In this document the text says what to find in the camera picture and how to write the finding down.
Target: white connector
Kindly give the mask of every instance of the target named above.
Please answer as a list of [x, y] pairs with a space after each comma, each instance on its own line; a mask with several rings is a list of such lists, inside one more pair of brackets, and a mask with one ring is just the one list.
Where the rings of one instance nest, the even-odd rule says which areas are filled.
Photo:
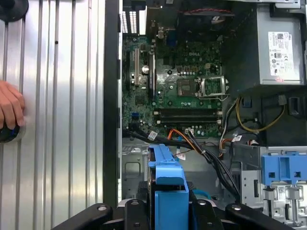
[[194, 135], [194, 129], [193, 128], [186, 128], [184, 131], [184, 134], [189, 134], [189, 131]]

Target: orange wire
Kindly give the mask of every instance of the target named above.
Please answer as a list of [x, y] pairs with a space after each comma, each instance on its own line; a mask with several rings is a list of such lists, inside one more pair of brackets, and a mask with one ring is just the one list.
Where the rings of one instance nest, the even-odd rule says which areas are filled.
[[168, 134], [168, 139], [170, 139], [172, 137], [173, 132], [178, 133], [179, 135], [181, 135], [187, 142], [189, 145], [191, 145], [191, 147], [197, 152], [196, 148], [194, 147], [194, 145], [190, 142], [190, 140], [184, 135], [182, 134], [180, 131], [178, 131], [177, 129], [172, 129], [169, 134]]
[[232, 141], [232, 138], [226, 138], [226, 139], [224, 139], [224, 140], [222, 141], [222, 143], [221, 143], [221, 147], [222, 147], [222, 149], [223, 149], [223, 144], [224, 144], [225, 142], [227, 142], [227, 141]]

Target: blue plastic bracket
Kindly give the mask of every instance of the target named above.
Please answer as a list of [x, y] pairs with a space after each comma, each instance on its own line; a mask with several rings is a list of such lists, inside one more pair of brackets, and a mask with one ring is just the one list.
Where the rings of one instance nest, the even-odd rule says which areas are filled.
[[263, 155], [262, 183], [270, 186], [274, 181], [284, 181], [296, 184], [297, 181], [307, 180], [307, 155], [288, 151], [284, 155]]
[[155, 161], [148, 163], [150, 168], [155, 168], [155, 183], [184, 187], [183, 190], [155, 191], [155, 229], [188, 230], [189, 189], [183, 168], [165, 145], [152, 145], [149, 149], [155, 156]]

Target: human hand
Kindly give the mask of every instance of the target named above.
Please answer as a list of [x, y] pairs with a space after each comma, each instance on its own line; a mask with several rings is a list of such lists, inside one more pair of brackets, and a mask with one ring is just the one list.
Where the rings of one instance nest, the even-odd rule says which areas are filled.
[[0, 128], [4, 121], [9, 129], [14, 129], [16, 122], [24, 125], [24, 97], [9, 83], [0, 80]]

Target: black mount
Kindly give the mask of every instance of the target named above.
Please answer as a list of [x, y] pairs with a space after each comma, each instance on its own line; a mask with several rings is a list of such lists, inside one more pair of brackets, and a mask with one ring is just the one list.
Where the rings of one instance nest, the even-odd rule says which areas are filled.
[[0, 0], [0, 19], [6, 23], [22, 19], [28, 12], [28, 0]]

